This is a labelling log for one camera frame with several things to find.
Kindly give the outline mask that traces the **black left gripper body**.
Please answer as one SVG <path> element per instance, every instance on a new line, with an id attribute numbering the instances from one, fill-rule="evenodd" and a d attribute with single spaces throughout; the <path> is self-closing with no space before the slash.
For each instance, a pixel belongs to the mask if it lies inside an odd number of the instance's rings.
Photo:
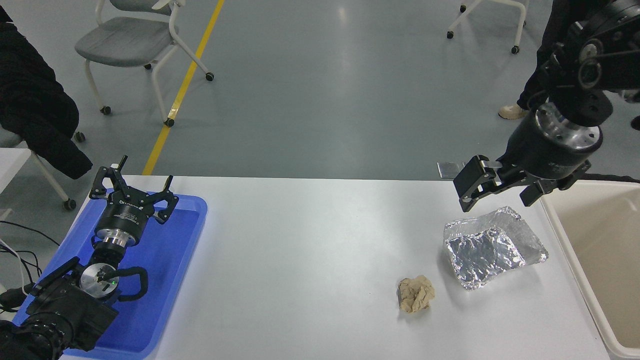
<path id="1" fill-rule="evenodd" d="M 94 234 L 103 237 L 107 231 L 123 231 L 131 237 L 141 237 L 154 214 L 154 205 L 148 200 L 126 198 L 120 193 L 110 193 L 107 205 L 94 229 Z"/>

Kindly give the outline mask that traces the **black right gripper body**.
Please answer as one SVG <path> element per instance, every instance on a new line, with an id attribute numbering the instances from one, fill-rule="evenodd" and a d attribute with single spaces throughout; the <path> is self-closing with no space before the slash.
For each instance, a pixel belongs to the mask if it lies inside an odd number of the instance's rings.
<path id="1" fill-rule="evenodd" d="M 585 127 L 550 112 L 530 112 L 507 141 L 503 166 L 541 179 L 560 180 L 601 147 L 601 128 Z"/>

